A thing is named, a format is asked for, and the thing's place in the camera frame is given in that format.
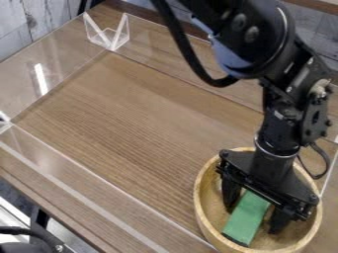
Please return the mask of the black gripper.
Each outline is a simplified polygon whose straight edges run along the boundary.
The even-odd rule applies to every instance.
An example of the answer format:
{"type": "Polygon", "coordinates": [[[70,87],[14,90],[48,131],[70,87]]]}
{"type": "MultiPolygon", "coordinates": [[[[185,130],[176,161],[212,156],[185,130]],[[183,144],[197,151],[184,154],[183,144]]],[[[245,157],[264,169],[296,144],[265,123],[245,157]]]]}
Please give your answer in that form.
{"type": "Polygon", "coordinates": [[[279,234],[292,221],[307,220],[317,195],[293,172],[299,141],[289,137],[255,136],[255,149],[219,151],[216,172],[221,179],[223,204],[231,212],[241,188],[252,191],[273,206],[268,234],[279,234]]]}

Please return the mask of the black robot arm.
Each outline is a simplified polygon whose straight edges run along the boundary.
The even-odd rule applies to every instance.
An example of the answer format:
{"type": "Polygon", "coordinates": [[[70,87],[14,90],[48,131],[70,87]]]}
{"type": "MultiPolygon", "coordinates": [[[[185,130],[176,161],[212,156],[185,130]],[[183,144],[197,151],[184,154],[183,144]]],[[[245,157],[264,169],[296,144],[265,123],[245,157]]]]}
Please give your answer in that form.
{"type": "Polygon", "coordinates": [[[271,233],[305,220],[317,195],[297,178],[292,162],[299,149],[315,145],[329,127],[329,70],[295,34],[279,0],[179,0],[211,46],[227,77],[209,83],[225,87],[256,79],[263,87],[263,123],[252,151],[219,152],[223,203],[231,208],[247,189],[273,206],[271,233]]]}

